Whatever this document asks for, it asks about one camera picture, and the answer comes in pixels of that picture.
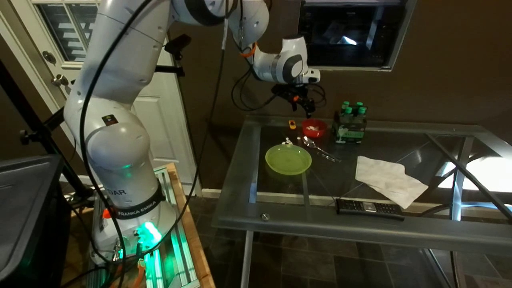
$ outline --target wire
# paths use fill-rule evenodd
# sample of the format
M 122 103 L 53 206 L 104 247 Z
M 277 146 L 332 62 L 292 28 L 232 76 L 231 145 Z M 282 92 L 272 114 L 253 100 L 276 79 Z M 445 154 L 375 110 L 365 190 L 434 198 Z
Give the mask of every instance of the wire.
M 248 105 L 244 100 L 244 87 L 245 87 L 250 76 L 252 76 L 252 66 L 234 82 L 234 86 L 231 89 L 231 102 L 242 111 L 260 110 L 260 108 L 269 105 L 277 97 L 276 94 L 272 94 L 268 100 L 264 100 L 260 105 L 253 105 L 253 106 Z
M 221 89 L 221 79 L 223 79 L 223 71 L 224 71 L 224 57 L 226 57 L 226 49 L 224 46 L 221 47 L 221 63 L 220 63 L 220 70 L 218 70 L 218 78 L 216 78 L 216 84 L 215 84 L 215 92 L 213 92 L 213 102 L 212 102 L 212 106 L 210 106 L 210 113 L 208 113 L 208 122 L 207 122 L 207 129 L 205 129 L 205 134 L 204 134 L 204 138 L 202 138 L 202 145 L 200 145 L 200 153 L 199 153 L 199 159 L 197 162 L 202 162 L 204 156 L 205 156 L 205 146 L 207 146 L 207 135 L 208 135 L 208 130 L 212 129 L 212 122 L 213 122 L 213 114 L 215 114 L 215 108 L 216 108 L 216 103 L 218 103 L 218 98 L 220 98 L 220 89 Z M 172 234 L 172 231 L 178 226 L 178 222 L 183 218 L 188 206 L 191 204 L 191 199 L 192 199 L 192 194 L 194 194 L 194 188 L 197 185 L 197 180 L 199 180 L 199 167 L 196 167 L 196 174 L 194 174 L 194 180 L 192 180 L 192 186 L 186 196 L 186 201 L 184 201 L 184 206 L 183 209 L 180 210 L 176 220 L 173 222 L 172 228 L 160 238 L 160 241 L 146 249 L 144 252 L 141 254 L 136 254 L 136 255 L 130 255 L 127 258 L 141 258 L 144 257 L 146 254 L 149 252 L 154 252 L 157 247 L 160 247 L 160 244 Z
M 93 97 L 93 90 L 95 90 L 95 86 L 100 79 L 100 74 L 103 71 L 103 68 L 106 66 L 111 54 L 116 50 L 117 44 L 122 41 L 122 38 L 125 36 L 125 33 L 128 31 L 130 25 L 136 20 L 136 17 L 143 12 L 143 9 L 151 2 L 151 0 L 144 0 L 138 9 L 130 15 L 130 18 L 127 20 L 127 23 L 124 25 L 124 28 L 120 30 L 120 33 L 116 36 L 116 39 L 112 41 L 112 44 L 109 46 L 108 52 L 103 55 L 96 71 L 95 71 L 95 76 L 92 78 L 92 82 L 88 86 L 88 90 L 85 94 L 85 98 L 84 98 L 84 106 L 82 106 L 82 113 L 80 113 L 80 150 L 82 150 L 82 159 L 84 159 L 84 164 L 85 164 L 85 169 L 92 178 L 92 183 L 93 186 L 96 188 L 103 204 L 109 209 L 109 212 L 114 215 L 116 210 L 112 207 L 112 204 L 108 201 L 106 194 L 103 194 L 95 175 L 93 175 L 93 170 L 90 167 L 90 162 L 88 162 L 88 151 L 87 151 L 87 143 L 85 143 L 85 116 L 87 116 L 87 108 L 88 108 L 88 103 Z M 120 230 L 120 225 L 119 225 L 119 220 L 116 217 L 112 217 L 114 220 L 114 226 L 116 226 L 116 231 L 117 231 L 117 236 L 119 236 L 119 241 L 120 241 L 120 246 L 124 250 L 127 250 L 127 246 L 125 246 L 125 239 L 124 239 L 124 234 L 122 234 L 122 230 Z M 119 286 L 124 284 L 124 271 L 125 271 L 125 257 L 122 258 L 122 278 L 120 278 L 120 282 Z
M 320 82 L 311 82 L 309 84 L 311 90 L 320 95 L 320 100 L 316 100 L 316 103 L 327 103 L 327 92 L 325 87 Z
M 93 266 L 93 268 L 84 270 L 84 271 L 79 273 L 76 278 L 66 281 L 61 288 L 68 288 L 68 286 L 71 286 L 72 282 L 79 281 L 80 278 L 84 278 L 84 276 L 87 276 L 87 274 L 90 274 L 90 273 L 93 273 L 93 271 L 103 270 L 103 268 L 108 268 L 108 265 L 96 265 L 96 266 Z

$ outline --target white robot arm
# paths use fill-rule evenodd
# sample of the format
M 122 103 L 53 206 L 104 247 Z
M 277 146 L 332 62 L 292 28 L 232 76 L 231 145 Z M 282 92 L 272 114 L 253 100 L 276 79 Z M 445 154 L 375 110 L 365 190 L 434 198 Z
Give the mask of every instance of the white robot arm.
M 80 138 L 80 113 L 100 60 L 144 0 L 104 0 L 96 17 L 84 68 L 68 97 L 64 116 Z M 151 81 L 167 30 L 173 22 L 215 25 L 229 10 L 229 26 L 255 73 L 266 81 L 303 84 L 320 79 L 308 66 L 304 38 L 284 39 L 279 54 L 263 52 L 256 41 L 269 22 L 263 0 L 152 0 L 133 22 L 104 65 L 87 108 L 85 145 L 93 172 L 116 206 L 114 217 L 128 241 L 124 254 L 135 254 L 140 225 L 152 222 L 167 231 L 176 218 L 175 207 L 162 201 L 162 188 L 149 159 L 149 135 L 132 113 L 140 90 Z M 106 257 L 114 257 L 117 234 L 111 218 L 96 230 Z

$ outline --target wall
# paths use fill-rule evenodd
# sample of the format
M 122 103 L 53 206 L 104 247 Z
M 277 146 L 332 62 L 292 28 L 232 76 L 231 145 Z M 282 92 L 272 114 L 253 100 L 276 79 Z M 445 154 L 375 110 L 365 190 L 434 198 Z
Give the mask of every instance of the wall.
M 506 138 L 512 138 L 512 2 L 508 0 L 418 0 L 399 62 L 391 73 L 324 71 L 322 84 L 328 103 L 317 114 L 330 116 L 341 100 L 364 100 L 370 118 L 480 122 Z M 269 31 L 261 46 L 279 49 L 282 36 L 296 33 L 300 1 L 274 1 Z M 196 150 L 205 132 L 207 114 L 220 65 L 221 26 L 173 26 L 173 34 L 189 33 L 181 78 Z M 244 121 L 229 97 L 231 86 L 247 65 L 229 41 L 226 65 L 213 129 L 208 137 L 204 178 L 221 182 L 237 130 Z M 269 97 L 269 82 L 252 81 L 245 95 L 253 100 Z M 260 113 L 292 113 L 288 103 L 274 100 Z

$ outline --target green plate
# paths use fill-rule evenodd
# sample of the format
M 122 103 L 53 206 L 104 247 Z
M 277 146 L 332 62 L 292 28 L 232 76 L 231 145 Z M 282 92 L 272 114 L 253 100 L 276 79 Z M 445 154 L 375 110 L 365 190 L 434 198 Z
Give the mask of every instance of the green plate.
M 279 174 L 298 175 L 308 170 L 312 162 L 311 153 L 293 143 L 274 145 L 266 153 L 269 167 Z

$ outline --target napkin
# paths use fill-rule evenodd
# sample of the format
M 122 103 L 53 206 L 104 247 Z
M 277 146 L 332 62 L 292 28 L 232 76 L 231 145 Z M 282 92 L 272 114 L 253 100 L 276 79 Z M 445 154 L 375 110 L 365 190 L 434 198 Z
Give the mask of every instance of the napkin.
M 428 185 L 405 174 L 400 162 L 357 156 L 356 178 L 407 209 Z

